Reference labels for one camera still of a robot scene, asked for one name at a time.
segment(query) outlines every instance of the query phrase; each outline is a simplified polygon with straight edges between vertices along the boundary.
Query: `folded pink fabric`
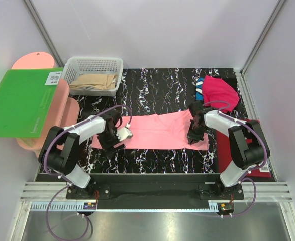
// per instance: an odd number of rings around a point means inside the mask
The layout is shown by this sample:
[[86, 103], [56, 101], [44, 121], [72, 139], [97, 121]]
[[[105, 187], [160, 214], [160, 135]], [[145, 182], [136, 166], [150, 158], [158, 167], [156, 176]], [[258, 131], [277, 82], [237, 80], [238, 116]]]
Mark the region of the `folded pink fabric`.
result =
[[[129, 117], [122, 117], [124, 127]], [[134, 116], [130, 130], [133, 137], [125, 139], [123, 143], [127, 149], [162, 149], [174, 150], [188, 148], [193, 150], [207, 150], [209, 148], [208, 135], [204, 134], [204, 140], [189, 145], [187, 143], [187, 132], [192, 116], [188, 110], [162, 114]], [[94, 135], [92, 147], [102, 148]]]
[[[238, 93], [222, 79], [206, 76], [203, 81], [202, 92], [204, 103], [210, 101], [225, 101], [229, 103], [230, 107], [222, 110], [223, 113], [232, 112], [239, 103]], [[211, 103], [210, 106], [219, 109], [227, 105], [223, 103]]]

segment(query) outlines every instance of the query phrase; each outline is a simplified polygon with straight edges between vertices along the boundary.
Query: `beige cloth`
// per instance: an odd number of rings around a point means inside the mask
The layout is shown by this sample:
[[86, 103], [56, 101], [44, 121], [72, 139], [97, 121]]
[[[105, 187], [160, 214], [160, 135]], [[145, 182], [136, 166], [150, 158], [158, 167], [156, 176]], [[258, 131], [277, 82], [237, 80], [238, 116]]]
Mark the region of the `beige cloth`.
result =
[[115, 89], [116, 74], [83, 74], [79, 76], [69, 87], [70, 89], [94, 88], [100, 90]]

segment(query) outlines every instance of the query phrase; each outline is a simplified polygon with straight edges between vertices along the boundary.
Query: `white wall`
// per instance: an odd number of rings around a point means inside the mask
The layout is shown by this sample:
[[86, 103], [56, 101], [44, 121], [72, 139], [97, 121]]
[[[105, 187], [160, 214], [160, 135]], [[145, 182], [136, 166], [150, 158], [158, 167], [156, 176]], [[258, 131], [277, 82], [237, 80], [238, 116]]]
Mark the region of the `white wall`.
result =
[[277, 175], [295, 203], [295, 0], [288, 1], [246, 72]]
[[241, 68], [277, 0], [32, 0], [64, 62]]
[[[0, 81], [21, 56], [48, 51], [21, 0], [0, 0]], [[24, 184], [34, 177], [37, 159], [14, 139], [0, 138], [0, 240], [7, 240]]]

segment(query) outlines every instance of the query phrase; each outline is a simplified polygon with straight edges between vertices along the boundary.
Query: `marble tabletop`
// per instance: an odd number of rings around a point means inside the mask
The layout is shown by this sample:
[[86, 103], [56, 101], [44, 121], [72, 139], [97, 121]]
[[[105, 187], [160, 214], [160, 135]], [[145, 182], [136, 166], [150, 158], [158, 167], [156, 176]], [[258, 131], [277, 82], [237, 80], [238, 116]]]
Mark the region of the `marble tabletop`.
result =
[[[206, 75], [223, 79], [240, 95], [233, 69], [124, 69], [115, 97], [73, 97], [80, 105], [78, 121], [117, 104], [129, 106], [133, 116], [186, 110], [195, 100], [196, 80]], [[122, 115], [127, 114], [124, 108]], [[231, 115], [247, 118], [241, 96]], [[89, 173], [213, 173], [218, 171], [216, 131], [207, 133], [207, 151], [125, 149], [112, 159], [92, 148], [90, 138], [80, 146], [78, 163]]]

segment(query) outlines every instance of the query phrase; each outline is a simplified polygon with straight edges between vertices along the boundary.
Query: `blue cloth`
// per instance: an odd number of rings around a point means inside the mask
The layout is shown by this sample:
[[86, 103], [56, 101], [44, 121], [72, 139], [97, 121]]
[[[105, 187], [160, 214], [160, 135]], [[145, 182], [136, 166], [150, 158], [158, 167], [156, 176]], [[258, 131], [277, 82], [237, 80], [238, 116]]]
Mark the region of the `blue cloth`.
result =
[[196, 87], [196, 100], [202, 100], [203, 101], [203, 92], [202, 92], [202, 85], [203, 85], [204, 78], [199, 78], [196, 81], [195, 87]]

